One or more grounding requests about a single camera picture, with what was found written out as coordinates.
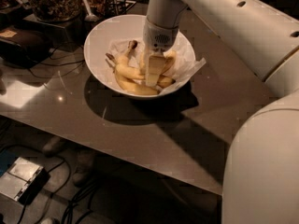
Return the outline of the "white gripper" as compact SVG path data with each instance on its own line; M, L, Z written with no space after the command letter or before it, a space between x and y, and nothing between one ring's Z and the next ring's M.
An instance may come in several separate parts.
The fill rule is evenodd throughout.
M163 53L170 50L178 34L178 24L165 27L164 23L155 24L145 19L143 41L145 44L146 85L154 87L162 73L166 58Z

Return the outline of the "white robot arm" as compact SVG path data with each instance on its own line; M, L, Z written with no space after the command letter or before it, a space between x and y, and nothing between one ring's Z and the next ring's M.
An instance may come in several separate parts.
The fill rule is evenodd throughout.
M146 81L157 82L189 8L242 62L233 89L275 100L248 118L227 153L221 224L299 224L299 22L259 0L149 0Z

